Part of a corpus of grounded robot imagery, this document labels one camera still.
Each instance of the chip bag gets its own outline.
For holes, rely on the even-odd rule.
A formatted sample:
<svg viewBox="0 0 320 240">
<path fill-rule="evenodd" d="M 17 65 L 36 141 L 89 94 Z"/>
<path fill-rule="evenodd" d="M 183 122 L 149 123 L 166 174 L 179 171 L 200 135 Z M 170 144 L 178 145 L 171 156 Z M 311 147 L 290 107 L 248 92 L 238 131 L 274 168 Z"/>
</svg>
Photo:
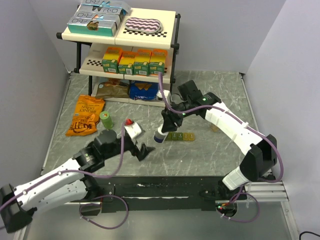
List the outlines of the chip bag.
<svg viewBox="0 0 320 240">
<path fill-rule="evenodd" d="M 92 96 L 80 95 L 75 105 L 72 124 L 66 136 L 85 136 L 97 131 L 99 115 L 104 109 L 105 101 Z"/>
</svg>

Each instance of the blue chip bag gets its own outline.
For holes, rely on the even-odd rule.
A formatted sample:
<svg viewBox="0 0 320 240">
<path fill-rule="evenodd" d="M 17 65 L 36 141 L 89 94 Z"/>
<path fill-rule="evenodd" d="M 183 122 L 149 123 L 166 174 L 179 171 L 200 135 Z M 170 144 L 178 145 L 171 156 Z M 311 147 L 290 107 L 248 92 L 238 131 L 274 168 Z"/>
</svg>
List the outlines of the blue chip bag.
<svg viewBox="0 0 320 240">
<path fill-rule="evenodd" d="M 132 81 L 130 83 L 130 98 L 133 100 L 155 100 L 157 92 L 157 82 Z"/>
</svg>

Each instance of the gray marble floor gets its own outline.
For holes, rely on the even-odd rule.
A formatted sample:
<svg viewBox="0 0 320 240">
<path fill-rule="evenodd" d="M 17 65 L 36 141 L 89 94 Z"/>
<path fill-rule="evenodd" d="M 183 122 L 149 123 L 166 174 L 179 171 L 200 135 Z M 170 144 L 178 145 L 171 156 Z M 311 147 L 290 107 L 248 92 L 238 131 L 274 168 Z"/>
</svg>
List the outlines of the gray marble floor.
<svg viewBox="0 0 320 240">
<path fill-rule="evenodd" d="M 254 127 L 241 76 L 235 72 L 216 71 L 177 71 L 178 86 L 188 80 L 194 80 L 202 93 L 213 92 L 220 97 L 230 110 Z M 72 157 L 81 148 L 92 141 L 104 129 L 102 123 L 98 131 L 88 136 L 67 137 L 76 101 L 80 94 L 88 92 L 88 76 L 73 73 L 71 83 L 59 118 L 54 139 L 49 150 L 44 172 L 49 172 Z M 138 139 L 139 143 L 156 147 L 144 161 L 139 162 L 129 152 L 124 154 L 119 176 L 224 176 L 236 168 L 243 159 L 243 154 L 222 131 L 213 132 L 210 124 L 199 116 L 189 116 L 183 120 L 179 132 L 195 133 L 195 141 L 166 141 L 163 144 L 153 140 L 154 132 L 162 123 L 161 107 L 106 102 L 114 122 L 113 129 L 120 133 L 121 123 L 130 118 L 140 123 L 146 130 Z M 107 159 L 105 167 L 98 174 L 109 174 L 118 165 L 119 156 Z"/>
</svg>

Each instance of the checkered pattern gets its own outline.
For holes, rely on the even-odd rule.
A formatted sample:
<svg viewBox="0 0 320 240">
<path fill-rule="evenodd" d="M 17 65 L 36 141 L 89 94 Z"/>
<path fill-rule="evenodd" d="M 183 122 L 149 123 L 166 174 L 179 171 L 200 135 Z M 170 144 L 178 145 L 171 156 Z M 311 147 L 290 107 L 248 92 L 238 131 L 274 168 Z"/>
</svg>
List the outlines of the checkered pattern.
<svg viewBox="0 0 320 240">
<path fill-rule="evenodd" d="M 145 33 L 145 32 L 140 32 L 140 31 L 132 31 L 132 30 L 128 30 L 128 29 L 125 29 L 123 31 L 124 34 L 134 34 L 134 35 L 140 35 L 140 36 L 151 36 L 151 37 L 158 37 L 158 38 L 166 38 L 167 37 L 167 34 L 168 32 L 162 32 L 162 31 L 159 31 L 159 32 L 155 32 L 155 33 Z"/>
<path fill-rule="evenodd" d="M 91 66 L 101 66 L 102 67 L 101 61 L 96 61 L 96 60 L 91 60 L 91 59 L 89 59 L 86 64 L 91 65 Z"/>
</svg>

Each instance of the black cable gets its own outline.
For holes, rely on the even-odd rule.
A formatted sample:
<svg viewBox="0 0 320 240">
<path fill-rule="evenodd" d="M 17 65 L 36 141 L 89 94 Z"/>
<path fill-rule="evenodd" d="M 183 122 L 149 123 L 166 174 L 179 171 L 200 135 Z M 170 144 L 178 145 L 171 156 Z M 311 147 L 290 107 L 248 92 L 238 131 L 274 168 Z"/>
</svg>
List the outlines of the black cable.
<svg viewBox="0 0 320 240">
<path fill-rule="evenodd" d="M 319 234 L 316 234 L 316 233 L 314 233 L 314 232 L 312 232 L 312 231 L 303 231 L 303 232 L 300 233 L 300 235 L 299 235 L 299 240 L 301 240 L 301 236 L 302 236 L 303 234 L 312 234 L 312 235 L 315 235 L 315 236 L 317 236 L 317 237 L 320 238 L 320 235 L 319 235 Z"/>
</svg>

